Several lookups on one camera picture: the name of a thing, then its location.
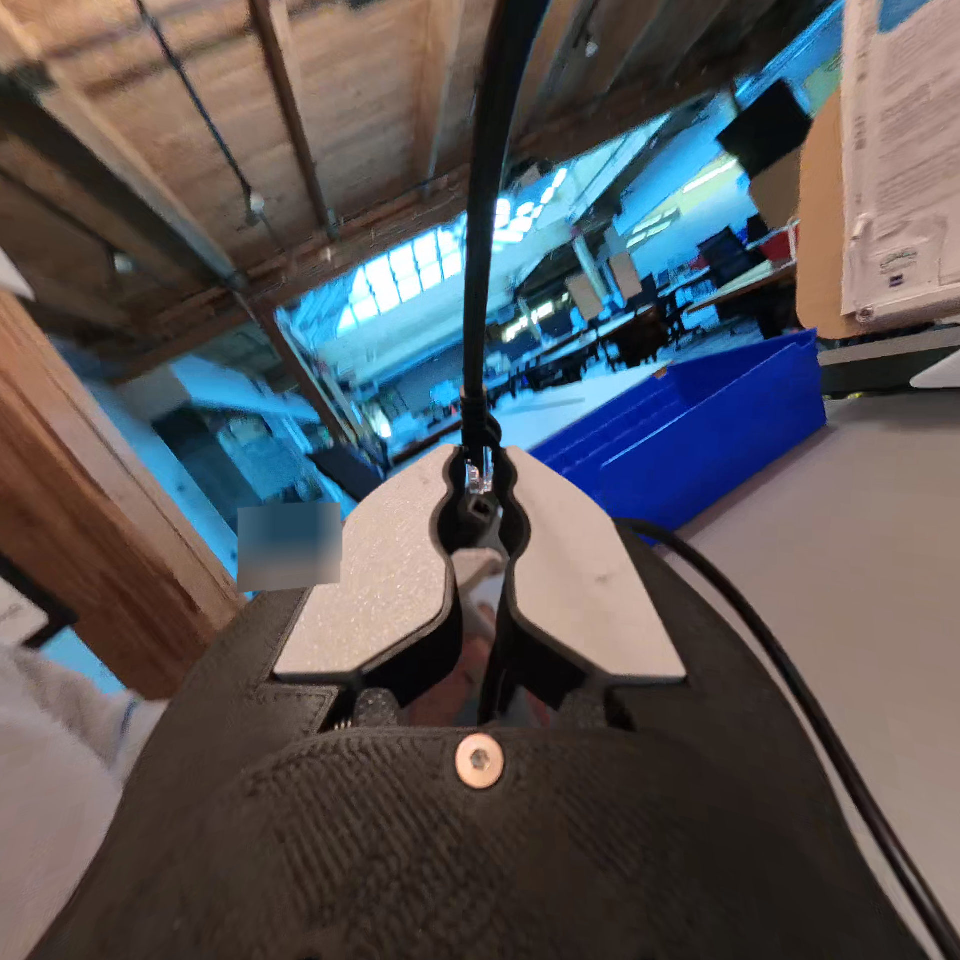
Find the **wooden post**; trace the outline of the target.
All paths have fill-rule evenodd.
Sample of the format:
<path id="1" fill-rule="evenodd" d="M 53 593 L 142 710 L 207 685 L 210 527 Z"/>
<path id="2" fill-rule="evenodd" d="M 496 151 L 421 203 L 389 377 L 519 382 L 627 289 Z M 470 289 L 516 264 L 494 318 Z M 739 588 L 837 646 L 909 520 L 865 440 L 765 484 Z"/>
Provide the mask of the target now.
<path id="1" fill-rule="evenodd" d="M 126 687 L 167 699 L 245 604 L 13 294 L 1 294 L 2 553 Z"/>

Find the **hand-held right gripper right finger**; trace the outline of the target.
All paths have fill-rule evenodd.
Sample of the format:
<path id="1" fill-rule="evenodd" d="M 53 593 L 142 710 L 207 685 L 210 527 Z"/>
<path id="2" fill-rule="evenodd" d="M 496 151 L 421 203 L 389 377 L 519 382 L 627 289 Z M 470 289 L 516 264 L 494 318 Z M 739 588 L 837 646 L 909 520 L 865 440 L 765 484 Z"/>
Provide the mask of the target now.
<path id="1" fill-rule="evenodd" d="M 511 493 L 529 523 L 512 568 L 522 622 L 587 676 L 681 682 L 687 670 L 613 520 L 569 480 L 517 446 Z"/>

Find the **grey desk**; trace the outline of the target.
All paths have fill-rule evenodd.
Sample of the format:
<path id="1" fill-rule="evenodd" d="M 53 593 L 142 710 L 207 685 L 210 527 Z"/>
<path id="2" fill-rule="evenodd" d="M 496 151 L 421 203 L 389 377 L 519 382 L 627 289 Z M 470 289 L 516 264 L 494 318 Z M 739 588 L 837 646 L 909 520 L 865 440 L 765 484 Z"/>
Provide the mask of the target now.
<path id="1" fill-rule="evenodd" d="M 958 923 L 876 793 L 946 760 L 958 787 L 958 401 L 846 401 L 828 437 L 703 529 L 760 586 L 780 641 L 675 534 L 614 521 L 686 670 L 588 676 L 522 622 L 488 680 L 556 707 L 510 739 L 510 948 L 535 958 L 942 958 Z"/>

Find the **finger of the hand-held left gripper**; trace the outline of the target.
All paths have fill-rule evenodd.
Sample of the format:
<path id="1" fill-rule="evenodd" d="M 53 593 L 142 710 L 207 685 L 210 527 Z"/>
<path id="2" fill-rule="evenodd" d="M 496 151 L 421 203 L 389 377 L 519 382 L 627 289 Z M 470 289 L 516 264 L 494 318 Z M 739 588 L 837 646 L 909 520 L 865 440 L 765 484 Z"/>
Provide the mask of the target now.
<path id="1" fill-rule="evenodd" d="M 490 547 L 458 550 L 452 555 L 452 564 L 458 594 L 468 596 L 486 583 L 501 579 L 505 559 Z"/>

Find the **black ethernet splitter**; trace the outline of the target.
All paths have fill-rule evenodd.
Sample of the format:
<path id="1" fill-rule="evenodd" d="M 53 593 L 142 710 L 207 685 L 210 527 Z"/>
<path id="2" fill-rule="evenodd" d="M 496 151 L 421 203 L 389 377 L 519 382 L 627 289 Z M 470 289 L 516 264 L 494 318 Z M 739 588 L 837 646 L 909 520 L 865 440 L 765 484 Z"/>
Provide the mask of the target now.
<path id="1" fill-rule="evenodd" d="M 450 518 L 442 522 L 442 542 L 449 556 L 468 549 L 490 549 L 503 559 L 509 552 L 502 538 L 503 508 L 493 492 L 467 493 Z"/>

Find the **person's left hand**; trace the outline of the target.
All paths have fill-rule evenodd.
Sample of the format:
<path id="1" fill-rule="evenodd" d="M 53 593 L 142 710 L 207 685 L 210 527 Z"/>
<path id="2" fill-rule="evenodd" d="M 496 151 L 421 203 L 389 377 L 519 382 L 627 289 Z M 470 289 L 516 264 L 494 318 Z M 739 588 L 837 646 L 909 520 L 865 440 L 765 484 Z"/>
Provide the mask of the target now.
<path id="1" fill-rule="evenodd" d="M 413 727 L 476 726 L 479 699 L 496 638 L 497 612 L 469 601 L 463 616 L 462 651 L 451 673 L 407 708 Z"/>

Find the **black panel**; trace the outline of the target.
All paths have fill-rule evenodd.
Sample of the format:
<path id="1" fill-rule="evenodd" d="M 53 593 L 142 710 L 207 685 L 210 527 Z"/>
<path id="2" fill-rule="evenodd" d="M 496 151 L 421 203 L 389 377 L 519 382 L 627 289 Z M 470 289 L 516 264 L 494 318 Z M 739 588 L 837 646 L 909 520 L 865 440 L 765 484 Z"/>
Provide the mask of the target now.
<path id="1" fill-rule="evenodd" d="M 778 79 L 716 135 L 716 142 L 753 180 L 801 148 L 811 126 L 789 83 Z"/>

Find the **blue plastic bin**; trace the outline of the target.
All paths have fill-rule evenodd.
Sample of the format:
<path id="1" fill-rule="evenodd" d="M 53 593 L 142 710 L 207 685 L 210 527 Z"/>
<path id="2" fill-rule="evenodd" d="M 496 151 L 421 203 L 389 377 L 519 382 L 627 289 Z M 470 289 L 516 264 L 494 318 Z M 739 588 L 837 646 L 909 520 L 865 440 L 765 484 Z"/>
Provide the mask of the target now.
<path id="1" fill-rule="evenodd" d="M 530 453 L 612 518 L 677 531 L 826 422 L 802 331 L 666 366 Z"/>

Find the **red plastic bin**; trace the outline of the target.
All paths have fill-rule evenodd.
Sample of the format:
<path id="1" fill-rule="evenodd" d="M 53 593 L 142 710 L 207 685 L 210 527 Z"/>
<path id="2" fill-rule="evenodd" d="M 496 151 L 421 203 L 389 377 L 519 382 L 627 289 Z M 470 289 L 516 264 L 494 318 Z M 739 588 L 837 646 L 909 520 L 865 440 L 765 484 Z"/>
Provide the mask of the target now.
<path id="1" fill-rule="evenodd" d="M 792 222 L 773 230 L 764 237 L 750 242 L 747 250 L 762 254 L 762 257 L 774 266 L 795 262 L 798 245 L 797 226 L 798 223 Z"/>

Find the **laminated instruction sheet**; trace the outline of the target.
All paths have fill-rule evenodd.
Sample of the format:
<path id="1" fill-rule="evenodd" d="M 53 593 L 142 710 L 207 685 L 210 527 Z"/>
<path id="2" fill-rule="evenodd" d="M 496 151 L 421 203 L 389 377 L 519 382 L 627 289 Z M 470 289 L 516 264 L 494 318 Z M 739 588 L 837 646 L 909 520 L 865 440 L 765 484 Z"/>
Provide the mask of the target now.
<path id="1" fill-rule="evenodd" d="M 958 309 L 959 3 L 849 1 L 842 313 L 863 330 Z"/>

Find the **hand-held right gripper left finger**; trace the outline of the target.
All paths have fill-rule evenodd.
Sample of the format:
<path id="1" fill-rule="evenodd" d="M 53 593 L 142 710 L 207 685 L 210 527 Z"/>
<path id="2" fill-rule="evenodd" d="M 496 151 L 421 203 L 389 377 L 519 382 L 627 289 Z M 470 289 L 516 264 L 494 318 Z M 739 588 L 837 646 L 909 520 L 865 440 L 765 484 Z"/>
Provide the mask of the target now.
<path id="1" fill-rule="evenodd" d="M 273 667 L 282 681 L 353 681 L 445 623 L 455 578 L 440 519 L 460 448 L 443 444 L 347 518 L 340 581 L 309 594 Z"/>

